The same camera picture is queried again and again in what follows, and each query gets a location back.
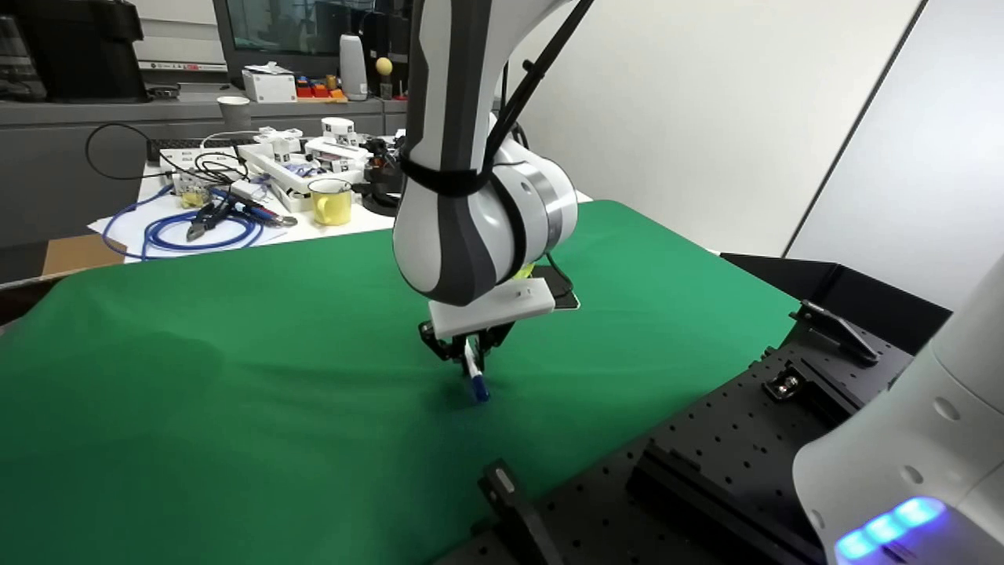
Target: wall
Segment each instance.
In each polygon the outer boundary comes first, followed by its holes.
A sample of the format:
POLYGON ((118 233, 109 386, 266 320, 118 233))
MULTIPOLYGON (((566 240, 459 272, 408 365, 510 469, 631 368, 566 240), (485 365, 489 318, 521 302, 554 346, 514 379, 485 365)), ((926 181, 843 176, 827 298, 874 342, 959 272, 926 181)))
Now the wall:
POLYGON ((793 258, 958 306, 1004 252, 1004 4, 932 0, 793 258))
POLYGON ((913 9, 597 0, 521 122, 579 192, 715 252, 780 254, 913 9))

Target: green tablecloth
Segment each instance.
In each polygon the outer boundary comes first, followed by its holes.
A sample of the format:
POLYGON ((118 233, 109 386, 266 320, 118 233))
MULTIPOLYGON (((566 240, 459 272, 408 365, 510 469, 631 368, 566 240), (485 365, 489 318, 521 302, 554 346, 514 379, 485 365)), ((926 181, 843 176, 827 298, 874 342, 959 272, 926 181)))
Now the green tablecloth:
POLYGON ((92 269, 0 340, 0 560, 427 560, 505 458, 538 497, 740 374, 793 298, 620 204, 554 252, 579 311, 416 340, 389 233, 92 269))

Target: table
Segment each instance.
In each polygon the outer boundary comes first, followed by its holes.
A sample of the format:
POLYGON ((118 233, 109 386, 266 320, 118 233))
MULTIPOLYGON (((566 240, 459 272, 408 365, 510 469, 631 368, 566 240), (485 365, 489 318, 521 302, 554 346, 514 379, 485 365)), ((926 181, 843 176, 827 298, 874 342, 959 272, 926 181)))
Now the table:
POLYGON ((4 560, 431 560, 740 374, 797 302, 593 200, 579 311, 521 322, 475 406, 389 233, 89 269, 0 340, 4 560))
MULTIPOLYGON (((216 156, 221 163, 221 153, 224 156, 232 156, 230 147, 173 147, 173 151, 164 151, 170 163, 179 163, 179 167, 194 167, 194 156, 207 153, 207 156, 216 156)), ((157 167, 145 167, 145 181, 139 186, 139 207, 134 210, 121 210, 115 216, 103 216, 103 219, 95 219, 92 230, 96 235, 108 235, 109 240, 118 240, 130 254, 126 260, 134 264, 142 258, 142 252, 147 252, 145 245, 145 230, 164 216, 175 216, 175 212, 184 212, 184 207, 179 204, 179 197, 173 195, 164 195, 164 177, 157 177, 157 167)), ((234 245, 221 245, 221 249, 209 249, 209 252, 234 252, 234 249, 248 249, 248 245, 282 245, 282 240, 301 240, 301 237, 330 237, 330 235, 347 235, 347 233, 369 233, 369 230, 389 230, 391 224, 391 216, 380 216, 380 212, 369 212, 359 195, 352 200, 352 219, 343 223, 343 224, 318 224, 309 219, 306 210, 294 207, 294 210, 285 210, 282 200, 266 192, 262 186, 239 186, 246 188, 255 200, 260 200, 262 207, 277 210, 277 212, 290 212, 294 216, 298 223, 294 224, 277 224, 277 230, 260 230, 260 235, 252 240, 234 240, 234 245)), ((175 240, 175 245, 184 245, 184 223, 179 224, 170 224, 164 230, 164 237, 167 240, 175 240)), ((216 245, 216 240, 230 240, 240 235, 240 224, 239 223, 221 223, 214 233, 207 233, 205 237, 196 237, 196 245, 216 245)), ((173 249, 152 249, 147 258, 191 258, 191 254, 201 254, 201 252, 173 252, 173 249)))
MULTIPOLYGON (((89 136, 103 122, 130 122, 157 141, 196 141, 224 127, 216 98, 209 99, 109 99, 109 104, 0 104, 0 240, 4 249, 40 245, 77 235, 95 216, 115 212, 134 200, 139 181, 109 181, 84 159, 89 136)), ((359 130, 391 136, 408 116, 404 99, 360 104, 255 104, 255 125, 301 127, 321 136, 324 116, 347 116, 359 130)), ((126 127, 108 127, 95 141, 95 159, 108 173, 134 176, 145 141, 126 127)))

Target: wires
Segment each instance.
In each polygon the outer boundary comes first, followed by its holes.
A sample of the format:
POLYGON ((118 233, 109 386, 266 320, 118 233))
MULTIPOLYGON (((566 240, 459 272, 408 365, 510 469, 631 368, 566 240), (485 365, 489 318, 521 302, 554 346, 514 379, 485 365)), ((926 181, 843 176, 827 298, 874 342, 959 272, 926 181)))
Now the wires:
POLYGON ((157 176, 161 176, 161 173, 130 176, 130 173, 108 173, 108 169, 101 169, 96 159, 95 159, 95 139, 96 139, 101 130, 108 130, 108 127, 126 127, 126 130, 139 136, 145 145, 153 141, 152 136, 145 136, 142 127, 134 127, 134 125, 130 125, 130 122, 101 122, 101 125, 92 127, 89 139, 84 139, 84 159, 89 159, 89 167, 92 167, 96 176, 112 177, 112 181, 157 177, 157 176))
POLYGON ((246 219, 246 216, 230 216, 230 223, 239 223, 240 233, 234 233, 232 237, 224 237, 224 240, 201 240, 201 245, 194 245, 194 240, 170 240, 170 237, 164 235, 170 224, 179 224, 179 223, 189 224, 191 219, 194 219, 194 212, 175 212, 175 216, 161 216, 161 219, 153 219, 153 223, 145 230, 142 260, 152 258, 152 254, 147 254, 152 249, 167 249, 167 252, 252 249, 252 245, 260 237, 260 233, 262 233, 260 223, 252 223, 252 219, 246 219))
POLYGON ((252 136, 252 127, 209 130, 209 136, 205 136, 205 139, 196 141, 196 151, 207 151, 207 141, 214 141, 214 139, 248 139, 248 136, 252 136))
POLYGON ((260 233, 262 233, 260 223, 252 223, 252 219, 240 219, 240 216, 230 216, 230 223, 239 223, 239 224, 240 224, 232 237, 201 240, 201 245, 194 245, 194 240, 170 240, 170 237, 167 237, 167 230, 173 230, 173 224, 179 224, 179 223, 189 224, 189 223, 194 219, 194 212, 173 212, 173 216, 161 216, 161 219, 147 223, 145 240, 142 240, 142 252, 139 252, 139 254, 121 252, 121 249, 115 249, 115 245, 109 240, 112 224, 115 224, 126 212, 133 212, 133 210, 139 210, 139 207, 147 207, 147 204, 167 197, 170 192, 173 192, 173 186, 164 186, 157 195, 152 195, 152 197, 145 197, 145 200, 118 210, 115 216, 109 216, 108 224, 101 230, 101 240, 103 240, 109 252, 121 254, 121 258, 152 260, 152 258, 157 258, 157 254, 152 254, 153 249, 167 249, 167 252, 252 249, 252 245, 260 237, 260 233))
MULTIPOLYGON (((499 116, 505 111, 505 104, 509 104, 509 61, 501 67, 499 116)), ((521 122, 510 122, 510 139, 530 147, 528 127, 521 122)))
POLYGON ((246 169, 239 169, 239 167, 240 167, 239 156, 224 153, 224 151, 194 153, 194 169, 196 173, 234 173, 239 177, 246 177, 248 167, 246 169))

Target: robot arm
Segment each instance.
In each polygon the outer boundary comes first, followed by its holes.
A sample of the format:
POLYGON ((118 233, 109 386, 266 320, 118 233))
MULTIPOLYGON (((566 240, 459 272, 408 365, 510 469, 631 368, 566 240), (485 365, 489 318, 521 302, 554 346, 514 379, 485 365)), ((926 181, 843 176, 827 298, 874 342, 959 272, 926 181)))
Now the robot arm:
POLYGON ((400 277, 427 298, 470 304, 536 260, 577 223, 568 176, 509 139, 514 111, 588 13, 572 13, 530 67, 517 107, 493 122, 497 83, 517 41, 566 0, 416 0, 411 147, 395 219, 400 277))
POLYGON ((932 335, 892 390, 793 458, 797 497, 831 565, 885 560, 880 546, 926 534, 947 549, 967 526, 1004 553, 1004 260, 932 335))

